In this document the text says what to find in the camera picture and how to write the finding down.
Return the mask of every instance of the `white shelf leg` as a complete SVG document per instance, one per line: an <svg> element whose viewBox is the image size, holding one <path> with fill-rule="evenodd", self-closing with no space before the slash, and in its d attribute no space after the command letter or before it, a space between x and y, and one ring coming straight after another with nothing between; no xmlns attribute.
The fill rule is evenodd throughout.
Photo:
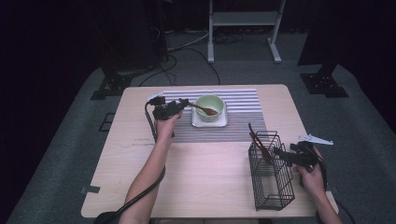
<svg viewBox="0 0 396 224"><path fill-rule="evenodd" d="M215 53L213 51L213 0L209 3L209 39L207 41L207 61L215 62Z"/></svg>
<svg viewBox="0 0 396 224"><path fill-rule="evenodd" d="M273 54L275 63L282 63L282 60L280 59L280 55L279 55L279 52L277 51L275 42L276 42L277 32L279 31L280 22L282 21L283 8L285 7L285 4L286 4L286 0L282 0L280 2L279 10L278 10L277 15L276 15L276 23L275 23L275 26L274 26L273 35L272 35L271 38L267 39L268 40L268 44L270 46L270 50L271 50L271 52Z"/></svg>

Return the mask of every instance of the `spoon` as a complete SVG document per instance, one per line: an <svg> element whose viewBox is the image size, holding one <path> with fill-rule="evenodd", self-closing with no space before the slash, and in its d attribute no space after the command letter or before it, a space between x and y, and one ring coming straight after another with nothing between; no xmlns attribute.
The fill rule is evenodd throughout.
<svg viewBox="0 0 396 224"><path fill-rule="evenodd" d="M185 100L183 100L183 99L181 99L181 98L178 98L178 100L179 100L180 102L185 101ZM214 110L214 109L204 108L204 107L201 107L201 106L199 106L199 105L192 104L192 103L190 103L190 102L189 102L189 106L193 106L193 107L202 109L208 116L213 116L213 115L217 115L217 114L218 114L218 112L217 112L216 110Z"/></svg>

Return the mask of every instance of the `utensil holder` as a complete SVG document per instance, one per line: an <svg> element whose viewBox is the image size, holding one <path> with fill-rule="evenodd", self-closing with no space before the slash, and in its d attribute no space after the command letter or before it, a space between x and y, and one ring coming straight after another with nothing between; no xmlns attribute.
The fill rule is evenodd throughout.
<svg viewBox="0 0 396 224"><path fill-rule="evenodd" d="M256 134L273 158L272 162L267 162L262 158L262 152L256 145L250 144L248 157L256 210L279 211L295 198L291 185L293 179L291 169L274 154L274 147L284 151L286 149L277 132L258 131Z"/></svg>

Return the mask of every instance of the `human arm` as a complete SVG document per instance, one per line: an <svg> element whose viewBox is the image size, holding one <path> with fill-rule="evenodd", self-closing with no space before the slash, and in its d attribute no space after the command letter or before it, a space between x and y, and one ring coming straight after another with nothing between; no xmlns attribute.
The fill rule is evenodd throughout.
<svg viewBox="0 0 396 224"><path fill-rule="evenodd" d="M152 149L142 170L134 179L125 198L129 202L137 194L141 193L148 186L154 183L160 176L165 166L167 153L172 144L172 133L175 122L180 118L181 113L174 115L168 120L156 120L157 142ZM120 224L147 224L149 223L152 208L157 198L159 186L137 201L134 205L122 213Z"/></svg>
<svg viewBox="0 0 396 224"><path fill-rule="evenodd" d="M314 150L322 158L320 152L314 147ZM311 173L307 172L303 166L296 166L297 171L302 175L306 192L312 198L315 207L318 209L320 219L324 223L343 223L341 218L332 208L330 201L323 188L323 177L320 166L316 164Z"/></svg>

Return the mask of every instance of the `green bowl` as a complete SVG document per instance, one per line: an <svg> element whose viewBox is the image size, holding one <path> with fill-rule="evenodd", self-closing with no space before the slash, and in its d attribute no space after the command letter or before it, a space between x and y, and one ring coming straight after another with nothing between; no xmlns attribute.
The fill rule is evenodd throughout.
<svg viewBox="0 0 396 224"><path fill-rule="evenodd" d="M195 104L218 112L217 115L207 115L202 109L196 108L199 118L204 122L216 121L224 110L224 102L217 95L203 95L195 101Z"/></svg>

